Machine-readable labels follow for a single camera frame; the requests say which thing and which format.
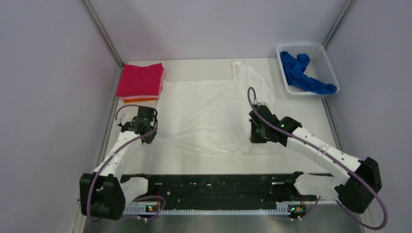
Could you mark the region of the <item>white printed t-shirt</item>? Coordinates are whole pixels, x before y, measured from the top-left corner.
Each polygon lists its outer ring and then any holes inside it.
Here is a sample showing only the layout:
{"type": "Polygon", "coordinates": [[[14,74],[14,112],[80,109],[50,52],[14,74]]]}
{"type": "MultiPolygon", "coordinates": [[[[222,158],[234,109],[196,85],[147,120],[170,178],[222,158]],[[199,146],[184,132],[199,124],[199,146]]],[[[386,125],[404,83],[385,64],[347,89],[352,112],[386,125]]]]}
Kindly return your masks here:
{"type": "Polygon", "coordinates": [[[274,143],[250,142],[247,97],[253,87],[257,100],[273,110],[274,92],[254,66],[239,61],[231,68],[231,80],[164,82],[155,143],[220,156],[276,152],[274,143]]]}

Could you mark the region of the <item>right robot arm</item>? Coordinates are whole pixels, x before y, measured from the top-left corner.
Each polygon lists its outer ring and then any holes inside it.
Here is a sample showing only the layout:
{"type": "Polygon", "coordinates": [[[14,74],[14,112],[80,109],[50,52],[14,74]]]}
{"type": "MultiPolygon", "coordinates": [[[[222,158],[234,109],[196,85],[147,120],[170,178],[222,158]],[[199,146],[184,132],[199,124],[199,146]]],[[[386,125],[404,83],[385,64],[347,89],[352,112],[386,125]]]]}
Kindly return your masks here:
{"type": "Polygon", "coordinates": [[[376,160],[362,160],[346,154],[320,140],[295,119],[278,119],[266,105],[253,105],[249,113],[252,142],[279,143],[294,150],[325,169],[330,176],[294,172],[285,186],[291,200],[303,195],[323,196],[338,200],[346,209],[363,214],[382,188],[376,160]]]}

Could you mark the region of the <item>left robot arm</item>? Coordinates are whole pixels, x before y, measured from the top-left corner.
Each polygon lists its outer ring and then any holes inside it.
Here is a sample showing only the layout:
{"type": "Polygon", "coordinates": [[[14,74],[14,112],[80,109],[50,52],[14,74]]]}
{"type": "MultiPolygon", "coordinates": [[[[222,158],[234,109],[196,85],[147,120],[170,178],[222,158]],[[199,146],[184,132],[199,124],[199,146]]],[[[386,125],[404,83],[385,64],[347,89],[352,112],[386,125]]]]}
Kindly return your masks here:
{"type": "Polygon", "coordinates": [[[157,133],[158,112],[153,107],[137,106],[137,114],[128,120],[115,116],[120,133],[103,161],[79,180],[81,211],[88,220],[118,220],[125,206],[135,198],[154,198],[156,188],[146,178],[121,178],[131,158],[143,144],[151,144],[157,133]]]}

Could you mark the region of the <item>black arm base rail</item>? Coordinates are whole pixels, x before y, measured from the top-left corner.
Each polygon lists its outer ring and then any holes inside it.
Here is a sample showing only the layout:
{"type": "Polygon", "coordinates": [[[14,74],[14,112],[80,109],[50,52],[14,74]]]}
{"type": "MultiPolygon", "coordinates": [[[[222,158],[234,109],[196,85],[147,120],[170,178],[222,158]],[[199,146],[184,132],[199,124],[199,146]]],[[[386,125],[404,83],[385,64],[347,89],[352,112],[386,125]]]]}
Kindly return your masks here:
{"type": "Polygon", "coordinates": [[[149,175],[147,195],[166,200],[164,210],[272,210],[287,201],[315,201],[285,184],[290,174],[149,175]]]}

